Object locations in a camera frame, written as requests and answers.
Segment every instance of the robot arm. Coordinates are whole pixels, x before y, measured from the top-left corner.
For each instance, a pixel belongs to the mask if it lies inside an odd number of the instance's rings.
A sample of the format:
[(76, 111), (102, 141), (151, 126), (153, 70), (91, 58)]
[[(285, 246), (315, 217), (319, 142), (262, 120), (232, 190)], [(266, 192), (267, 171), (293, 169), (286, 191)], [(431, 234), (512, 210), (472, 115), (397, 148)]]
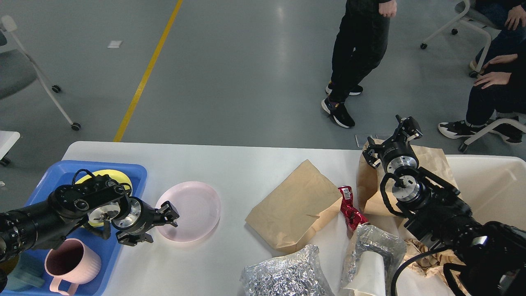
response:
[[(91, 178), (75, 184), (81, 171)], [(129, 196), (124, 185), (109, 175), (94, 176), (88, 170), (80, 170), (71, 185), (59, 186), (46, 201), (0, 213), (0, 262), (28, 249), (56, 249), (82, 225), (108, 239), (111, 223), (118, 230), (117, 241), (130, 246), (143, 241), (152, 243), (153, 239), (146, 232), (155, 226), (171, 224), (177, 227), (175, 220), (179, 214), (170, 202), (154, 209)], [(90, 227), (89, 220), (104, 222), (104, 230)], [(0, 292), (4, 286), (5, 283), (0, 284)]]
[[(471, 208), (458, 198), (460, 191), (442, 178), (419, 166), (409, 141), (422, 137), (412, 117), (401, 118), (393, 136), (382, 144), (368, 138), (363, 152), (375, 169), (383, 165), (385, 177), (380, 183), (383, 201), (389, 211), (407, 218), (404, 227), (429, 249), (452, 249), (466, 265), (449, 264), (445, 271), (460, 271), (460, 280), (473, 295), (515, 296), (526, 291), (526, 232), (499, 222), (478, 223)], [(386, 185), (394, 180), (393, 195), (397, 212), (390, 204)], [(455, 295), (464, 295), (447, 273)], [(396, 295), (395, 276), (391, 295)]]

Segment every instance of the seated person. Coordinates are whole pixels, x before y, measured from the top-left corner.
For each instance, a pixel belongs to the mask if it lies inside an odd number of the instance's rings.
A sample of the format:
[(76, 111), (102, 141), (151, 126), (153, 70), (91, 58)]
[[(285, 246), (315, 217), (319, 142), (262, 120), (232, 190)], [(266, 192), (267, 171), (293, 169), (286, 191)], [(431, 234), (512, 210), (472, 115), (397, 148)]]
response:
[[(441, 134), (450, 139), (471, 137), (486, 126), (494, 111), (497, 119), (518, 120), (514, 112), (526, 113), (526, 41), (517, 49), (518, 53), (497, 56), (484, 65), (487, 74), (471, 88), (466, 120), (440, 123)], [(508, 144), (522, 142), (522, 132), (510, 124), (501, 124), (491, 132)]]
[[(501, 32), (493, 41), (485, 58), (489, 61), (499, 55), (514, 53), (515, 47), (526, 39), (526, 2), (524, 0), (477, 0), (475, 9), (499, 27)], [(469, 65), (475, 70), (482, 50)]]

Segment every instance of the blue plastic tray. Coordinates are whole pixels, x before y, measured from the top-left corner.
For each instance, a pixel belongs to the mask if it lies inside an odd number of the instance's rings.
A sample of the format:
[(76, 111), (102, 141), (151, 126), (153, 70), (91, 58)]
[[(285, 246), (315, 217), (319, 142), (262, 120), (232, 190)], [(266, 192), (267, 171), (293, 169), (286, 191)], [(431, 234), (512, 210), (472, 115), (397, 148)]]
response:
[[(118, 170), (125, 173), (131, 180), (133, 187), (133, 196), (141, 198), (146, 183), (146, 169), (138, 164), (125, 164), (125, 163), (108, 163), (108, 162), (88, 162), (88, 161), (71, 161), (64, 160), (59, 161), (49, 167), (38, 183), (35, 191), (29, 197), (29, 200), (25, 204), (30, 205), (45, 201), (49, 194), (53, 192), (58, 186), (63, 184), (71, 184), (73, 176), (80, 169), (87, 169), (91, 172), (112, 169)], [(86, 173), (82, 172), (77, 176), (77, 180), (85, 176)], [(117, 255), (119, 253), (121, 245), (117, 243), (115, 233), (117, 231), (112, 227), (112, 235), (108, 240), (103, 240), (93, 234), (89, 233), (83, 228), (77, 229), (75, 232), (70, 234), (68, 238), (78, 238), (83, 241), (90, 249), (95, 251), (100, 256), (102, 266), (97, 277), (86, 284), (78, 286), (78, 290), (75, 296), (91, 296), (91, 295), (102, 295), (108, 284), (109, 276), (112, 273)], [(26, 253), (39, 258), (44, 265), (44, 259), (46, 258), (49, 250), (28, 250)], [(4, 290), (2, 295), (57, 295), (59, 293), (51, 292), (49, 285), (53, 279), (44, 271), (43, 279), (46, 281), (41, 288), (33, 287), (29, 290), (22, 292), (14, 292)], [(69, 283), (62, 281), (60, 284), (61, 290), (67, 290)]]

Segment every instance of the foil package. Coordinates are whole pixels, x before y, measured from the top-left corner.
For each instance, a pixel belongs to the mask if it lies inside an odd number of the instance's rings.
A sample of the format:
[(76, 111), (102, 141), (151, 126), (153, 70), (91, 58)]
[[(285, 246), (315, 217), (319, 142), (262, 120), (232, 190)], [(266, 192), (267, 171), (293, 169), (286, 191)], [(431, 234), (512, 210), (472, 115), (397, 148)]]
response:
[[(355, 277), (360, 256), (365, 251), (376, 252), (383, 257), (385, 267), (386, 295), (391, 295), (391, 280), (396, 269), (406, 254), (406, 243), (403, 239), (385, 232), (374, 225), (358, 225), (351, 238), (343, 261), (341, 286), (346, 287)], [(353, 295), (351, 290), (342, 289), (342, 295)]]
[(319, 261), (319, 249), (308, 244), (296, 253), (245, 267), (240, 281), (247, 296), (334, 296)]

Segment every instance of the yellow plate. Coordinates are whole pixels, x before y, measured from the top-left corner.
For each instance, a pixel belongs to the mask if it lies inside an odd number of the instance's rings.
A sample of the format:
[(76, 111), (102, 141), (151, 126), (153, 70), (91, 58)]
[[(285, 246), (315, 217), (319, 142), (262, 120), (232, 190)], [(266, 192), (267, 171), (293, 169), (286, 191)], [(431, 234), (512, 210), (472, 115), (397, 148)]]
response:
[[(93, 172), (93, 174), (95, 176), (98, 176), (98, 175), (101, 175), (101, 176), (104, 176), (104, 175), (109, 175), (110, 178), (112, 178), (113, 180), (119, 182), (119, 183), (128, 183), (130, 184), (129, 186), (129, 189), (131, 192), (133, 192), (133, 188), (132, 188), (132, 181), (130, 180), (130, 178), (123, 172), (121, 171), (118, 171), (118, 170), (100, 170), (100, 171), (96, 171), (96, 172)], [(79, 184), (79, 183), (82, 183), (88, 179), (90, 179), (91, 176), (89, 175), (85, 175), (83, 176), (82, 178), (78, 179), (77, 182), (75, 182), (75, 184)], [(101, 227), (104, 225), (104, 223), (102, 222), (99, 222), (99, 223), (93, 223), (93, 222), (89, 222), (89, 224), (93, 227)]]

